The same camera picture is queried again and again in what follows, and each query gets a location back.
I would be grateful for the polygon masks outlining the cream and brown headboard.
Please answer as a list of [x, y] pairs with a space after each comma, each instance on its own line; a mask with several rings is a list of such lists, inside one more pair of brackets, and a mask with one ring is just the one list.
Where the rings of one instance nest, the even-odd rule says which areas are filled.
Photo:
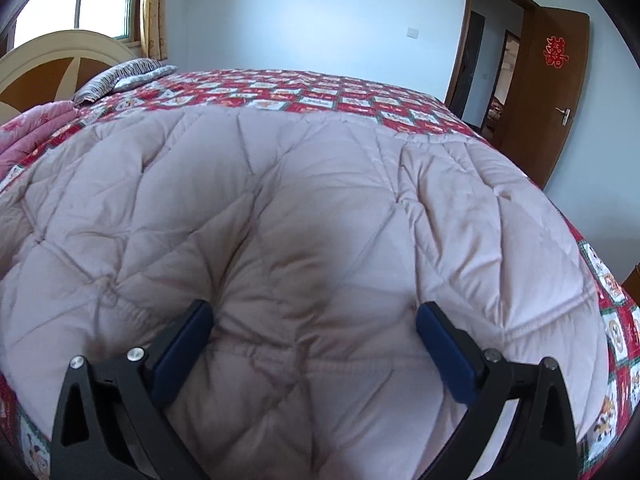
[[29, 40], [1, 58], [1, 121], [36, 105], [69, 100], [92, 77], [135, 57], [122, 42], [90, 30]]

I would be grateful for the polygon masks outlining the grey striped pillow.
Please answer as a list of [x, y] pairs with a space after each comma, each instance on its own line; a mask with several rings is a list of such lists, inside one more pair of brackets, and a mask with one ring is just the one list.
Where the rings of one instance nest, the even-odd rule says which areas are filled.
[[75, 92], [72, 101], [77, 105], [95, 103], [108, 94], [138, 88], [142, 84], [171, 75], [177, 70], [177, 66], [164, 64], [154, 58], [134, 58], [92, 77]]

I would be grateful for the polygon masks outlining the pink folded quilt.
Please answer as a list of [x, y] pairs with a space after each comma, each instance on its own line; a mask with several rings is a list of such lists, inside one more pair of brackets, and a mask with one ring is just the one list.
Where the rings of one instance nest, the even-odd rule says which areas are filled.
[[1, 126], [1, 179], [59, 128], [80, 115], [72, 101], [37, 105]]

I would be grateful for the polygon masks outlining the brown wooden door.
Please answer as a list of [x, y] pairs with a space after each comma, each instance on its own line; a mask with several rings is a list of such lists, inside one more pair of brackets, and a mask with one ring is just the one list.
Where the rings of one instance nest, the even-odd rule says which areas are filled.
[[[563, 37], [570, 59], [557, 70], [544, 62], [546, 38]], [[537, 6], [524, 21], [518, 60], [495, 137], [498, 150], [544, 188], [563, 151], [585, 80], [590, 18], [582, 12]], [[561, 125], [555, 109], [569, 108]]]

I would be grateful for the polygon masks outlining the red double happiness decal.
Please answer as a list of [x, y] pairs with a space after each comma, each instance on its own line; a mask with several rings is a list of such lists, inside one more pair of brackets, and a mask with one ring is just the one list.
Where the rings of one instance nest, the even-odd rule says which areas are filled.
[[546, 38], [546, 45], [542, 51], [544, 62], [559, 70], [570, 59], [565, 53], [566, 41], [563, 37], [550, 36]]

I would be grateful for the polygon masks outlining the yellow curtain right of window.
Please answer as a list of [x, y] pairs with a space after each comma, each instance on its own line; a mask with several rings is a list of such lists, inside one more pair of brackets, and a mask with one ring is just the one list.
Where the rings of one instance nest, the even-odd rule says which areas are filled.
[[166, 61], [166, 0], [140, 0], [140, 40], [146, 58]]

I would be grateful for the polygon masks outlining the brown door frame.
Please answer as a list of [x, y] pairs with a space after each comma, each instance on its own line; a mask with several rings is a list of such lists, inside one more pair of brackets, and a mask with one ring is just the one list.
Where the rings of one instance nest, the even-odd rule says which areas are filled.
[[524, 21], [533, 0], [465, 0], [463, 22], [446, 105], [490, 140], [514, 75]]

